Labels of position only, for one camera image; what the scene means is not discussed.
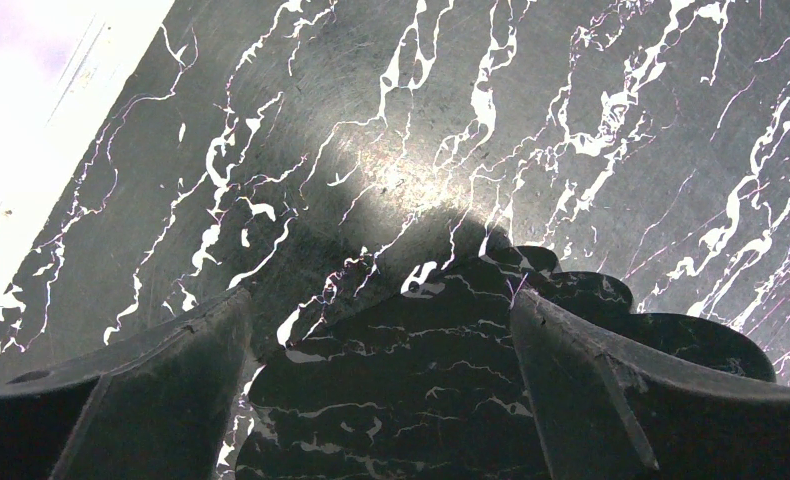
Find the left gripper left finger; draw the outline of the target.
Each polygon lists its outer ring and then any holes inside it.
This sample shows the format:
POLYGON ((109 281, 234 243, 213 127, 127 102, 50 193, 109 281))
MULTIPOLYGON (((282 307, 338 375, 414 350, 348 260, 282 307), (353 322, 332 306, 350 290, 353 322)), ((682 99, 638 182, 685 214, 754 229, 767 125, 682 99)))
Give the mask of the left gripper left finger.
POLYGON ((0 384, 0 479, 208 479, 251 336, 226 291, 171 321, 0 384))

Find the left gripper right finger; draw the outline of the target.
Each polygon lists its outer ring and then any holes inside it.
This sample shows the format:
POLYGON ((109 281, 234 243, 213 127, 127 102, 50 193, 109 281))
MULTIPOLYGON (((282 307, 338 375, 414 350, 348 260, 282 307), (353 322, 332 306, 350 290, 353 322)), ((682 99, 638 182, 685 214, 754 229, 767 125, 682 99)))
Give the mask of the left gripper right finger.
POLYGON ((510 328, 554 479, 790 479, 790 387, 714 370, 518 293, 510 328))

